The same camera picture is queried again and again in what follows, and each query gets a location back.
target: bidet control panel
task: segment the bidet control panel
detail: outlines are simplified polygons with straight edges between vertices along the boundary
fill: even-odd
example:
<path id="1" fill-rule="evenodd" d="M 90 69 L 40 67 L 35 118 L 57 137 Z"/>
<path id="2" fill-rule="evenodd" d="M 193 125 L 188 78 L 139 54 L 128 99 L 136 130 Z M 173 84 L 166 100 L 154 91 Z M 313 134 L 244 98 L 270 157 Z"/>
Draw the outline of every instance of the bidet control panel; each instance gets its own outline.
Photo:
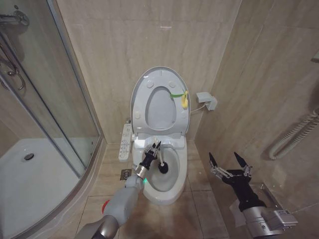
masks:
<path id="1" fill-rule="evenodd" d="M 119 152 L 119 160 L 120 161 L 127 161 L 130 155 L 130 148 L 131 148 L 131 137 L 132 137 L 132 124 L 126 123 L 123 127 L 122 132 L 122 140 Z"/>

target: gray robot arm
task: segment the gray robot arm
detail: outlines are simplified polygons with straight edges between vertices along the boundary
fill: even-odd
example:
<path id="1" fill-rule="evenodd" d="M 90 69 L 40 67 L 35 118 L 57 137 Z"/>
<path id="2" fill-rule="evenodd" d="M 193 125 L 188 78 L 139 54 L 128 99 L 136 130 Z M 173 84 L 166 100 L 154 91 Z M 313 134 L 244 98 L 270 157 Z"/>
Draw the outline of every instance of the gray robot arm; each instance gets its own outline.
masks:
<path id="1" fill-rule="evenodd" d="M 103 217 L 97 222 L 86 224 L 75 239 L 112 239 L 129 218 L 144 188 L 144 179 L 153 160 L 157 159 L 160 142 L 145 150 L 144 160 L 136 167 L 134 174 L 126 180 L 124 188 L 117 191 L 108 202 Z"/>
<path id="2" fill-rule="evenodd" d="M 242 169 L 225 170 L 217 166 L 211 153 L 209 153 L 211 172 L 230 185 L 238 200 L 239 210 L 246 219 L 247 228 L 253 238 L 270 238 L 284 233 L 287 229 L 297 225 L 296 218 L 287 210 L 269 210 L 257 194 L 251 189 L 251 166 L 234 153 Z"/>

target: green clip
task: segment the green clip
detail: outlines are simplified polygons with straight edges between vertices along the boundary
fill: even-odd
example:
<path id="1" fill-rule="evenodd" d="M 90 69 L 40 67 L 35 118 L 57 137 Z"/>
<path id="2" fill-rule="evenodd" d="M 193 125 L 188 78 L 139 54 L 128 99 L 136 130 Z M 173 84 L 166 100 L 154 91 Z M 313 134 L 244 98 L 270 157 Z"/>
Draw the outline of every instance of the green clip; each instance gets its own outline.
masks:
<path id="1" fill-rule="evenodd" d="M 179 95 L 173 95 L 171 94 L 170 97 L 171 98 L 178 98 L 178 97 L 182 97 L 184 94 L 179 94 Z"/>

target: power plug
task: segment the power plug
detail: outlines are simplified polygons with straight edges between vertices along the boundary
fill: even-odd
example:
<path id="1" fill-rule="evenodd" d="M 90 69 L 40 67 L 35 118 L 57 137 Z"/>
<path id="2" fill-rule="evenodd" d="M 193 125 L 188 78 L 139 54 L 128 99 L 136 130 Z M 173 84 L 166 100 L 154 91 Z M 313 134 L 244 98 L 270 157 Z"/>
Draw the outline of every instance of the power plug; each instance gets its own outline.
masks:
<path id="1" fill-rule="evenodd" d="M 217 99 L 212 96 L 209 92 L 196 93 L 196 97 L 199 103 L 205 103 L 209 111 L 213 111 L 217 106 Z"/>

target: beige floor tile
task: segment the beige floor tile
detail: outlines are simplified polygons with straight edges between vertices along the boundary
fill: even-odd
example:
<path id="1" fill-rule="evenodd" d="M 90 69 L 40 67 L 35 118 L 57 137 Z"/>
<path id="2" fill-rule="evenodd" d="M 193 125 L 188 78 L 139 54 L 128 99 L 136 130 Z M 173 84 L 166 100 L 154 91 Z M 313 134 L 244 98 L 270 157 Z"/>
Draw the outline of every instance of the beige floor tile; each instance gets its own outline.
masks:
<path id="1" fill-rule="evenodd" d="M 171 205 L 160 207 L 163 239 L 203 238 L 191 192 L 183 192 Z"/>
<path id="2" fill-rule="evenodd" d="M 192 192 L 205 239 L 228 237 L 223 217 L 212 191 Z"/>
<path id="3" fill-rule="evenodd" d="M 104 155 L 103 163 L 119 163 L 120 144 L 108 144 Z"/>
<path id="4" fill-rule="evenodd" d="M 200 160 L 191 160 L 187 163 L 187 174 L 191 190 L 211 190 L 202 162 Z"/>
<path id="5" fill-rule="evenodd" d="M 74 239 L 82 217 L 86 200 L 73 216 L 50 239 Z"/>
<path id="6" fill-rule="evenodd" d="M 160 239 L 160 207 L 143 194 L 128 221 L 120 228 L 119 239 Z"/>
<path id="7" fill-rule="evenodd" d="M 102 218 L 102 206 L 106 200 L 111 199 L 112 196 L 95 196 L 88 197 L 87 203 L 85 205 L 83 215 L 80 221 L 78 232 L 87 223 L 93 223 Z"/>
<path id="8" fill-rule="evenodd" d="M 190 192 L 190 191 L 191 191 L 191 189 L 190 189 L 190 185 L 189 185 L 188 176 L 186 176 L 184 192 Z"/>
<path id="9" fill-rule="evenodd" d="M 187 141 L 187 160 L 200 160 L 194 141 Z"/>
<path id="10" fill-rule="evenodd" d="M 120 178 L 121 170 L 126 168 L 128 163 L 102 163 L 90 196 L 114 195 L 124 187 L 125 181 L 120 181 Z"/>
<path id="11" fill-rule="evenodd" d="M 152 204 L 140 195 L 138 205 L 119 239 L 201 239 L 199 219 L 191 192 L 183 192 L 172 205 Z"/>

